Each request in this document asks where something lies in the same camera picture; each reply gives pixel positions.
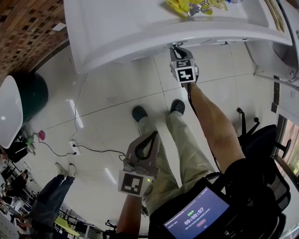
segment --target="electrical cable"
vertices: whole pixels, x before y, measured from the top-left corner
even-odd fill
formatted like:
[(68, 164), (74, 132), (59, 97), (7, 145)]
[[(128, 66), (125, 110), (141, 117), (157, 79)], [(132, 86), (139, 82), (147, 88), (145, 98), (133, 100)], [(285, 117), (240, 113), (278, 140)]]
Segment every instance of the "electrical cable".
[(83, 146), (83, 145), (75, 145), (75, 144), (73, 144), (72, 146), (73, 146), (73, 147), (84, 147), (84, 148), (86, 148), (86, 149), (88, 149), (88, 150), (90, 150), (90, 151), (98, 152), (98, 153), (105, 153), (105, 152), (115, 152), (115, 153), (119, 153), (120, 155), (118, 155), (118, 158), (119, 158), (121, 161), (123, 161), (123, 159), (121, 159), (121, 156), (125, 156), (125, 157), (126, 157), (126, 155), (125, 155), (123, 152), (121, 152), (121, 151), (117, 151), (117, 150), (107, 149), (107, 150), (100, 151), (100, 150), (94, 150), (94, 149), (85, 147), (85, 146)]
[(84, 80), (82, 81), (82, 83), (80, 85), (79, 95), (78, 95), (78, 98), (76, 99), (76, 102), (75, 102), (75, 106), (74, 106), (75, 119), (74, 119), (74, 122), (75, 122), (76, 132), (75, 132), (75, 134), (72, 135), (71, 140), (73, 140), (73, 137), (78, 133), (78, 128), (77, 128), (77, 124), (76, 124), (76, 117), (77, 117), (77, 108), (76, 107), (77, 107), (77, 103), (80, 99), (82, 86), (85, 83), (87, 76), (88, 76), (88, 74), (85, 75)]
[[(46, 144), (46, 143), (44, 143), (44, 142), (39, 142), (39, 143), (41, 143), (41, 144), (45, 144), (45, 145), (47, 145), (48, 147), (49, 147), (49, 149), (51, 149), (51, 147), (48, 145), (48, 144)], [(57, 155), (58, 157), (65, 157), (65, 156), (67, 156), (67, 155), (76, 155), (77, 153), (67, 153), (67, 154), (65, 154), (65, 155), (58, 155), (58, 154), (56, 154), (52, 149), (51, 149), (51, 151), (55, 154), (55, 155)]]

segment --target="power strip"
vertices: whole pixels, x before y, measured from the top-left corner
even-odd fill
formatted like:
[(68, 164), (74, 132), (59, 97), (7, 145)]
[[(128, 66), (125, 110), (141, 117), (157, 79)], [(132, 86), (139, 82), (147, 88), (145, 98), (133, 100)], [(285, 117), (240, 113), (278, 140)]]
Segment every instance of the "power strip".
[(69, 143), (70, 143), (70, 146), (71, 146), (72, 150), (74, 151), (74, 153), (76, 153), (75, 155), (80, 155), (81, 151), (80, 151), (79, 147), (74, 147), (74, 145), (77, 145), (77, 142), (69, 141)]

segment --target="hand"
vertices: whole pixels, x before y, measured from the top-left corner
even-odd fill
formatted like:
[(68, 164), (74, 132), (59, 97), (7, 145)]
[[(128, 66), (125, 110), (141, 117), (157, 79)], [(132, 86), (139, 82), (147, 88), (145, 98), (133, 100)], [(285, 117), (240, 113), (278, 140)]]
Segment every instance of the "hand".
[(17, 218), (17, 219), (19, 219), (19, 220), (24, 220), (24, 216), (22, 216), (22, 215), (20, 215), (20, 214), (16, 215), (15, 218)]
[(18, 224), (19, 224), (19, 226), (21, 226), (21, 227), (29, 227), (29, 228), (32, 227), (32, 225), (29, 224), (29, 223), (19, 222)]

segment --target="floor tile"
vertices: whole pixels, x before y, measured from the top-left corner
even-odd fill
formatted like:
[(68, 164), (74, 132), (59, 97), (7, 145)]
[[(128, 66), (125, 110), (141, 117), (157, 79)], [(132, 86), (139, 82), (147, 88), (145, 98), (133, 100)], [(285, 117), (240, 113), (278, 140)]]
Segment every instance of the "floor tile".
[[(192, 52), (199, 68), (199, 82), (231, 77), (235, 75), (233, 58), (229, 46), (197, 46), (187, 48)], [(154, 56), (163, 91), (179, 88), (173, 77), (169, 63), (169, 51)]]
[[(152, 122), (156, 125), (167, 157), (169, 159), (177, 157), (178, 153), (175, 144), (165, 124), (167, 108), (163, 93), (133, 100), (90, 114), (89, 117), (98, 130), (99, 135), (102, 136), (106, 148), (126, 153), (130, 143), (140, 136), (137, 123), (131, 115), (132, 109), (136, 105), (143, 106)], [(123, 164), (119, 160), (118, 154), (111, 153), (111, 157), (122, 169)]]
[(235, 77), (208, 81), (197, 85), (231, 122), (234, 123), (238, 120)]
[[(70, 49), (65, 48), (37, 72), (48, 86), (49, 100), (47, 105), (30, 121), (35, 131), (45, 130), (75, 117), (74, 105), (79, 94), (81, 79), (76, 78), (70, 62)], [(79, 116), (87, 114), (80, 101), (76, 105)]]
[[(69, 140), (72, 138), (76, 141), (77, 145), (83, 145), (85, 147), (101, 151), (106, 149), (101, 136), (96, 132), (92, 122), (88, 118), (88, 115), (78, 118), (76, 121), (78, 128), (77, 134), (75, 134), (75, 122), (72, 120), (46, 130), (46, 139), (43, 142), (47, 143), (58, 155), (73, 153), (69, 144)], [(46, 169), (47, 167), (54, 165), (56, 162), (60, 163), (65, 168), (68, 167), (69, 163), (73, 163), (79, 171), (100, 170), (114, 167), (114, 163), (110, 158), (109, 153), (92, 152), (83, 147), (79, 147), (81, 155), (58, 157), (44, 144), (36, 143), (35, 146), (36, 156), (28, 161), (28, 165), (32, 169), (36, 169), (36, 161), (39, 162), (39, 167), (37, 169)]]
[[(118, 171), (109, 172), (118, 181)], [(107, 220), (119, 218), (125, 199), (106, 171), (96, 170), (78, 172), (64, 203), (88, 222), (105, 229)]]
[[(278, 116), (271, 112), (274, 96), (273, 82), (255, 77), (253, 74), (236, 76), (237, 105), (246, 115), (247, 130), (254, 126), (253, 119), (258, 117), (261, 124), (259, 128), (270, 124), (277, 124)], [(241, 133), (241, 116), (239, 115), (239, 127)]]
[(153, 57), (109, 63), (91, 72), (82, 87), (81, 102), (89, 113), (162, 92)]
[(235, 75), (233, 58), (228, 45), (190, 48), (199, 68), (198, 83)]
[(229, 47), (233, 56), (235, 75), (254, 73), (256, 65), (252, 61), (245, 43), (234, 42), (230, 44)]
[(195, 140), (197, 141), (197, 144), (199, 145), (201, 151), (205, 154), (205, 156), (211, 162), (213, 167), (217, 169), (211, 150), (201, 129), (200, 123), (188, 102), (186, 90), (184, 88), (178, 88), (171, 91), (166, 91), (165, 99), (168, 109), (170, 109), (173, 100), (180, 99), (184, 101), (185, 113), (183, 115), (183, 120), (186, 122), (186, 124), (190, 127), (191, 131), (193, 132)]

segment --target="leg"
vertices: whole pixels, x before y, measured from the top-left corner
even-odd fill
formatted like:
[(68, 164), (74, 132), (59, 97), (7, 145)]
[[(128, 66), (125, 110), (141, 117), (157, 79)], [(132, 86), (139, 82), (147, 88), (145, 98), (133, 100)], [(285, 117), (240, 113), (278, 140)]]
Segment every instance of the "leg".
[(50, 195), (60, 186), (63, 180), (64, 175), (62, 174), (59, 174), (55, 178), (53, 178), (40, 192), (37, 200), (43, 204), (46, 204)]
[[(145, 134), (156, 130), (150, 123), (148, 117), (143, 117), (138, 122), (140, 134)], [(164, 203), (177, 195), (178, 184), (169, 167), (166, 153), (162, 142), (160, 143), (159, 154), (157, 158), (157, 168), (159, 169), (156, 180), (153, 182), (152, 191), (145, 197), (146, 207), (149, 215)]]
[(166, 119), (168, 130), (178, 148), (182, 184), (188, 189), (214, 169), (202, 153), (189, 127), (182, 119), (182, 113), (173, 111)]
[(51, 208), (55, 213), (59, 213), (59, 209), (64, 202), (64, 198), (68, 193), (71, 185), (73, 184), (75, 178), (74, 177), (66, 177), (66, 180), (62, 182), (60, 187), (58, 187), (52, 194), (49, 196), (48, 201), (46, 202), (46, 206)]
[(235, 161), (245, 158), (232, 123), (225, 114), (191, 83), (191, 100), (202, 131), (224, 173)]

